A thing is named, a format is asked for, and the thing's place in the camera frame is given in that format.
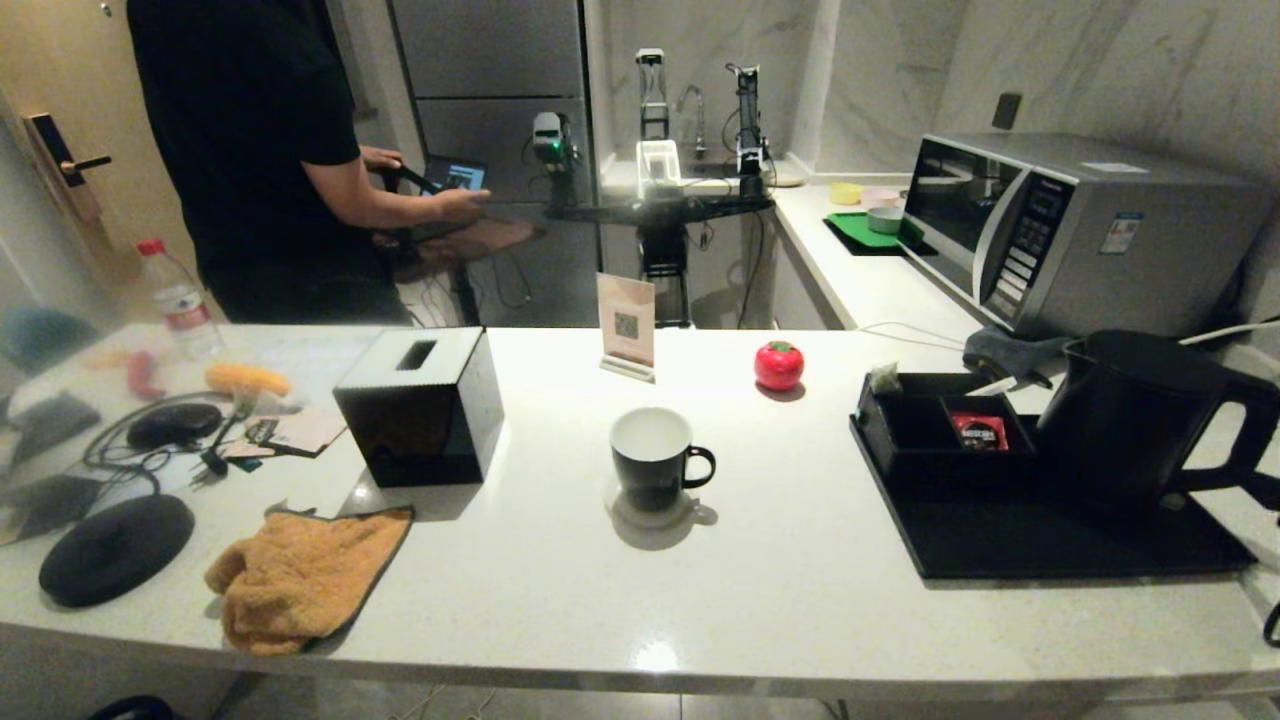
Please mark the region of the black electric kettle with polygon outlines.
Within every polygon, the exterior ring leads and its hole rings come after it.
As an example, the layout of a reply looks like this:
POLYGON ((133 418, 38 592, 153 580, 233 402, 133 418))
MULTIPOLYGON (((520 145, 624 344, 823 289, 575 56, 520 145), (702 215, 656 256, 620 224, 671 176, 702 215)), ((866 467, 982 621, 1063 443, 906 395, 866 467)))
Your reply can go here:
POLYGON ((1240 471, 1261 471, 1280 430, 1279 386, 1135 331, 1098 331, 1064 352, 1065 379, 1036 425, 1039 478, 1052 495, 1115 516, 1174 493, 1240 488, 1240 471), (1225 404, 1245 411, 1228 460, 1187 469, 1225 404))

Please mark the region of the black serving tray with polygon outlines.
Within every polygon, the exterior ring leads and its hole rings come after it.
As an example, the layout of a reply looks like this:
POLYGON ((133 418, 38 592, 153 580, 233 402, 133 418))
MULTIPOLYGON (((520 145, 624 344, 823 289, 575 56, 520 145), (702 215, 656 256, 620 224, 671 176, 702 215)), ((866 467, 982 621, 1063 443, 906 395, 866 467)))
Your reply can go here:
POLYGON ((1065 582, 1243 571, 1257 556, 1194 500, 1130 521, 1087 518, 1037 498, 918 500, 892 491, 864 423, 849 418, 920 578, 1065 582))

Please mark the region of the silver microwave oven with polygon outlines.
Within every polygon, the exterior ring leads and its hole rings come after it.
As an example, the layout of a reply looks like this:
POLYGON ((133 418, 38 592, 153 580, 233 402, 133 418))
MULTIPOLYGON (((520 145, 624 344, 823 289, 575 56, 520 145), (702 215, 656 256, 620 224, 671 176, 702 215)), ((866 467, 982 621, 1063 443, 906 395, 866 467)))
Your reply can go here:
POLYGON ((1210 319, 1276 197, 1076 135, 925 135, 899 242, 1012 334, 1185 337, 1210 319))

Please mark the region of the red Nescafe coffee sachet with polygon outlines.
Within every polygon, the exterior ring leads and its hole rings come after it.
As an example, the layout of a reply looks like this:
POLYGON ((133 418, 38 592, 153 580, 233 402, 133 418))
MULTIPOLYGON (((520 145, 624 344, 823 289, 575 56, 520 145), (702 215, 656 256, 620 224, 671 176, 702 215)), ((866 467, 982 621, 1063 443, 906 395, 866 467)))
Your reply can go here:
POLYGON ((951 410, 948 418, 963 448, 1001 452, 1010 450, 1006 423, 1001 416, 951 410))

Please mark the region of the dark grey cloth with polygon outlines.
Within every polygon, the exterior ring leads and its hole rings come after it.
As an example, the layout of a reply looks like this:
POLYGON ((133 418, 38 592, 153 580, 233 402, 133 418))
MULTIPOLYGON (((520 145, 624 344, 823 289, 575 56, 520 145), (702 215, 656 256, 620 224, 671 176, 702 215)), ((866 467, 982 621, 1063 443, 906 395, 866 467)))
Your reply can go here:
POLYGON ((1021 340, 1004 328, 989 325, 970 334, 963 348, 963 365, 989 380, 1014 378, 1020 384, 1052 389, 1051 380, 1039 369, 1074 342, 1071 337, 1021 340))

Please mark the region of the black compartment box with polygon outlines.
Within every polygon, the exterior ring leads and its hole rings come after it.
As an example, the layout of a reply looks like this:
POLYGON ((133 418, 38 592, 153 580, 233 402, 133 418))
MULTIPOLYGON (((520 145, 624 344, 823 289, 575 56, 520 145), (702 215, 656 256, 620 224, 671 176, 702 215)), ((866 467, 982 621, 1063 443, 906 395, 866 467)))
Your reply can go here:
POLYGON ((1001 496, 1023 492, 1038 460, 1030 432, 1005 395, 966 397, 980 387, 972 374, 902 373, 902 395, 873 395, 863 380, 851 432, 881 486, 918 500, 1001 496), (948 411, 1001 416, 1009 451, 961 447, 948 411))

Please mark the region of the green tray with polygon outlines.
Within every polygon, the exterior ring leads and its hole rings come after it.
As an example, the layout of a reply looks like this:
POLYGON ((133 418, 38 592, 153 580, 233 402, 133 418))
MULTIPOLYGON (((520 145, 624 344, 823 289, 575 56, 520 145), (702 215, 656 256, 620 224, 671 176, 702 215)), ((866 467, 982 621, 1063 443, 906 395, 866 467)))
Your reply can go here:
POLYGON ((835 238, 854 256, 902 258, 905 250, 895 233, 874 232, 865 211, 831 213, 823 218, 835 238))

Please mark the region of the red tomato-shaped timer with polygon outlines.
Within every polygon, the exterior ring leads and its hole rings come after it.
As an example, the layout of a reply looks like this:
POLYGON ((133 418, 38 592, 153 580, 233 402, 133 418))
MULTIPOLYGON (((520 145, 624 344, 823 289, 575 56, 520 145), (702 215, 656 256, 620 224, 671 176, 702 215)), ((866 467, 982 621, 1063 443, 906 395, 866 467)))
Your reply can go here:
POLYGON ((776 340, 759 347, 754 356, 755 382, 774 392, 791 391, 800 384, 805 356, 795 345, 776 340))

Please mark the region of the black mug white inside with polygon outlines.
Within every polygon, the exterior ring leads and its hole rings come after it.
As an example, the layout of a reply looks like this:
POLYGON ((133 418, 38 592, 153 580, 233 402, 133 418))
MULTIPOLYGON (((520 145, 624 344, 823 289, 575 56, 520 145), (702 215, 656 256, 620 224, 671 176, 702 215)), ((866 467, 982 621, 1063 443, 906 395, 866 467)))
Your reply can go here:
POLYGON ((671 509, 716 477, 716 455, 696 446, 690 423, 668 407, 626 413, 612 425, 609 446, 625 498, 644 512, 671 509))

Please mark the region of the white round coaster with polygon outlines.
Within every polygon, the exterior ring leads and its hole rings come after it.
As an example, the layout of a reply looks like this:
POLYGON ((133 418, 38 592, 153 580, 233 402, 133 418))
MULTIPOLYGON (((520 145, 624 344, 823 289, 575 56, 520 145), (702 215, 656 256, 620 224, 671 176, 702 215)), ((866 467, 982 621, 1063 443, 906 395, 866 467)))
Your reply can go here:
POLYGON ((602 501, 605 511, 621 521, 646 530, 675 527, 696 514, 700 500, 686 491, 680 491, 676 500, 663 509, 644 510, 627 497, 617 479, 605 480, 602 486, 602 501))

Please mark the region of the QR code sign stand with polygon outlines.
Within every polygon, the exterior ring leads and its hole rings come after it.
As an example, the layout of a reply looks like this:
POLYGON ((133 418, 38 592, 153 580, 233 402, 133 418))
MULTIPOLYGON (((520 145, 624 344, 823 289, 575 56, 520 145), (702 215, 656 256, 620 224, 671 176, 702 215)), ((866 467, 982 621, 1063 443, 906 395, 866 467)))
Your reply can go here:
POLYGON ((654 384, 657 290, 652 282, 596 274, 600 369, 654 384))

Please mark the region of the black rig stand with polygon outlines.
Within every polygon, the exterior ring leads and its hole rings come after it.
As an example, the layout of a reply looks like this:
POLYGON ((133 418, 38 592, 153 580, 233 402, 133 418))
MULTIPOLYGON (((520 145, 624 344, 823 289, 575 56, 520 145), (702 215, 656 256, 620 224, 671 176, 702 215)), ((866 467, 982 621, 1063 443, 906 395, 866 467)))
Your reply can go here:
POLYGON ((772 209, 772 199, 727 195, 643 199, 621 205, 567 205, 549 202, 541 213, 548 219, 589 224, 630 225, 636 229, 639 281, 658 283, 655 295, 668 291, 669 300, 657 302, 658 328, 694 325, 689 290, 689 224, 772 209))

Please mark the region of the chrome faucet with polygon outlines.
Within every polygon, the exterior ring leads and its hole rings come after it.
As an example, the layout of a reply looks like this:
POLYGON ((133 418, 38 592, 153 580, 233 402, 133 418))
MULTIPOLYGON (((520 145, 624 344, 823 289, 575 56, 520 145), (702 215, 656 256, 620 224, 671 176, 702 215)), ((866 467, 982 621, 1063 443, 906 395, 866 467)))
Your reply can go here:
POLYGON ((705 94, 695 83, 690 83, 678 96, 675 105, 680 120, 680 138, 684 150, 691 159, 707 156, 707 105, 705 94))

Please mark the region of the white rig box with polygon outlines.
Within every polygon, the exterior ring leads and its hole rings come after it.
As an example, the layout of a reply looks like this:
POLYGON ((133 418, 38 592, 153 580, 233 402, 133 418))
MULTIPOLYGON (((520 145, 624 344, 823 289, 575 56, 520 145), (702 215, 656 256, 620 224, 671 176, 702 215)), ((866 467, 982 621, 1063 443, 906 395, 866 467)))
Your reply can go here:
POLYGON ((678 145, 671 138, 636 143, 637 199, 640 202, 678 200, 684 196, 678 145))

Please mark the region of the black tissue box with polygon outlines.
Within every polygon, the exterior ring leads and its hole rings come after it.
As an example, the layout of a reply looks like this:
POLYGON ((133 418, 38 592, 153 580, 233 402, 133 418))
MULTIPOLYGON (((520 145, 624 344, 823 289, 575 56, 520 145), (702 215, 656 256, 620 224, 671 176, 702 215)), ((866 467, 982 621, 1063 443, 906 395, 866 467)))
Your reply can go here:
POLYGON ((332 393, 381 488, 483 482, 506 423, 481 327, 384 331, 332 393))

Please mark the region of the laptop computer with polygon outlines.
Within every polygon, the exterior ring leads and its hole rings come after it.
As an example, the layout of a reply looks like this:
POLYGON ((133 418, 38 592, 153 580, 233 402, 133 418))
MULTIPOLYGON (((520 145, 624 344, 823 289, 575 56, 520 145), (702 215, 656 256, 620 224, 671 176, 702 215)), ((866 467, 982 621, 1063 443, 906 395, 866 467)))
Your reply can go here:
MULTIPOLYGON (((447 190, 484 190, 486 187, 488 168, 483 161, 438 158, 431 160, 425 170, 416 172, 408 167, 402 167, 399 173, 403 182, 417 196, 435 197, 447 190)), ((411 240, 421 242, 468 228, 474 223, 475 220, 462 223, 429 222, 408 228, 407 233, 411 240)))

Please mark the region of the grey refrigerator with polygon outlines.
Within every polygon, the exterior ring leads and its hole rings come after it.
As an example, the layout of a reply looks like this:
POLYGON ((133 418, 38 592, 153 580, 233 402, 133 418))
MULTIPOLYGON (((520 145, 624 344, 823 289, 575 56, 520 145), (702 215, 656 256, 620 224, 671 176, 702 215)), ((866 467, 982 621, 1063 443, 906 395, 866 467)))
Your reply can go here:
POLYGON ((483 324, 594 327, 600 236, 549 219, 552 183, 532 150, 538 114, 566 117, 575 193, 596 201, 581 0, 388 0, 428 176, 480 161, 494 220, 540 234, 468 266, 483 324))

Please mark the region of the orange towel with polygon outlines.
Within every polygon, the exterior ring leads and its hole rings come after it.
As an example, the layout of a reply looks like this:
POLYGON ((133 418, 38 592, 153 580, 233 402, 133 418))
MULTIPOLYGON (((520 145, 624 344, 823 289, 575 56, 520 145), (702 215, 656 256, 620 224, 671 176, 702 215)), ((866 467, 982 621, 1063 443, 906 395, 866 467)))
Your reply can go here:
POLYGON ((259 657, 301 653, 361 612, 415 520, 410 505, 344 518, 273 511, 204 574, 221 628, 259 657))

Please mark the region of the yellow toy corn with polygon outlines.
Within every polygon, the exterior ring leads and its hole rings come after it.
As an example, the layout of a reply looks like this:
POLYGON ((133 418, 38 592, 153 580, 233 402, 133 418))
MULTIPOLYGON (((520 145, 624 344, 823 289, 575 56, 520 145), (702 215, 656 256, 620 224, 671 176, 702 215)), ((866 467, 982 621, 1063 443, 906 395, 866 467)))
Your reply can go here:
POLYGON ((292 392, 291 380, 265 366, 216 363, 205 370, 205 382, 210 389, 223 393, 261 393, 287 397, 292 392))

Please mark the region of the person in black shirt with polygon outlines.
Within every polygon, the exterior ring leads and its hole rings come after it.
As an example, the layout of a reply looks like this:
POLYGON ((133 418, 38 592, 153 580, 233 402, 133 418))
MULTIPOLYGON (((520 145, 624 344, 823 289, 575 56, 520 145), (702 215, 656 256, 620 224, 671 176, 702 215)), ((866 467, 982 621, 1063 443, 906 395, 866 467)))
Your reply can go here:
POLYGON ((229 322, 402 325, 375 231, 468 224, 485 191, 376 188, 344 69, 287 0, 127 0, 155 143, 200 279, 229 322))

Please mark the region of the black oval mouse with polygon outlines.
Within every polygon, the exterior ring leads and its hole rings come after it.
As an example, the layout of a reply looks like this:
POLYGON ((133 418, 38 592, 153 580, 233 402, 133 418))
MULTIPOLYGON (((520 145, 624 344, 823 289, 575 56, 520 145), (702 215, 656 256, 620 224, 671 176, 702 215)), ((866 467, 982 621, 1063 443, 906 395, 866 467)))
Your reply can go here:
POLYGON ((148 410, 132 421, 125 432, 125 443, 137 450, 191 445, 209 437, 223 421, 223 411, 214 404, 165 405, 148 410))

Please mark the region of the red-capped water bottle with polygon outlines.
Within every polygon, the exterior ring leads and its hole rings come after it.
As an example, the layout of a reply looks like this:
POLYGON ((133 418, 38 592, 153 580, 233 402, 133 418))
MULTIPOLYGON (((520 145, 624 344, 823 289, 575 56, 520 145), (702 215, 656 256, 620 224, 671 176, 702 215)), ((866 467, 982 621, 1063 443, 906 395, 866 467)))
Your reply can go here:
POLYGON ((147 297, 178 348, 193 360, 220 354, 224 343, 195 277, 159 237, 134 245, 142 261, 147 297))

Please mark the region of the red chili pepper toy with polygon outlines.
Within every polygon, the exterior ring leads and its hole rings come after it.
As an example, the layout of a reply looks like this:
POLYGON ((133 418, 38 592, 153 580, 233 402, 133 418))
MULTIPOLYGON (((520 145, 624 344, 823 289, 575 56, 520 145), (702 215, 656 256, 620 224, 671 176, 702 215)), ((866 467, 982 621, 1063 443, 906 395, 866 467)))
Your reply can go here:
POLYGON ((125 361, 125 379, 129 392, 143 401, 159 401, 166 391, 155 384, 157 359, 150 351, 136 351, 125 361))

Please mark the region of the black round kettle base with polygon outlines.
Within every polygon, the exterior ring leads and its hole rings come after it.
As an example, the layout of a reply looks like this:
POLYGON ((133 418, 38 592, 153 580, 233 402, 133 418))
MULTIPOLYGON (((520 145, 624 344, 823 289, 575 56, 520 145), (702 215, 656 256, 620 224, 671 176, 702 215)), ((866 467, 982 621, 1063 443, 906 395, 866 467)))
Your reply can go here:
POLYGON ((150 495, 115 503, 55 543, 40 568, 40 589, 68 609, 105 603, 165 569, 193 530, 195 514, 177 497, 150 495))

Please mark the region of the black rounded floor object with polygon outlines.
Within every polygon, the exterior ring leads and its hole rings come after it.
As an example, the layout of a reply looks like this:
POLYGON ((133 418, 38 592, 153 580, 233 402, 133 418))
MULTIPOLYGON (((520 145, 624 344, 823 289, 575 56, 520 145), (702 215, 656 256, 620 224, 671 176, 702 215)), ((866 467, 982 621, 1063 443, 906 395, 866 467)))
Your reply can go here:
POLYGON ((86 720, 184 720, 166 701, 134 694, 95 710, 86 720))

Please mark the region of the black pouch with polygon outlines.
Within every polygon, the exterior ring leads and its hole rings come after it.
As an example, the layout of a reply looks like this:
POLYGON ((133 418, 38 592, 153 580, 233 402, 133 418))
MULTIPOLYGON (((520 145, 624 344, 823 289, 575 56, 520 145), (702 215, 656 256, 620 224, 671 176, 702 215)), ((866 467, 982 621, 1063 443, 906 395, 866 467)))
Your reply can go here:
POLYGON ((17 465, 101 421, 100 413, 86 401, 61 392, 8 418, 0 428, 17 433, 12 464, 17 465))

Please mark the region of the teal rounded object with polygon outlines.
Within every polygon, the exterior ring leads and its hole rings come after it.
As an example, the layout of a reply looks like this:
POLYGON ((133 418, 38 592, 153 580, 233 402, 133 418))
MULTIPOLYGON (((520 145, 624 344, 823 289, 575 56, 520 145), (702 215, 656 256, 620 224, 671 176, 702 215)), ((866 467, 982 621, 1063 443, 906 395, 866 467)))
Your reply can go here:
POLYGON ((55 307, 18 307, 0 318, 0 356, 29 375, 45 372, 100 337, 90 323, 55 307))

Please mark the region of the grey upright rig post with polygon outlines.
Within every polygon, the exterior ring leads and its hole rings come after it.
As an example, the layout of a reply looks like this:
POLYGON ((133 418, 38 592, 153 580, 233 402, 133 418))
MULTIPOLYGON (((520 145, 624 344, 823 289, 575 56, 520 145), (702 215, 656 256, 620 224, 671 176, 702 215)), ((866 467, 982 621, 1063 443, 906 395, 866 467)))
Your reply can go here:
POLYGON ((640 140, 668 140, 666 53, 659 47, 641 47, 635 55, 635 63, 640 72, 640 140))

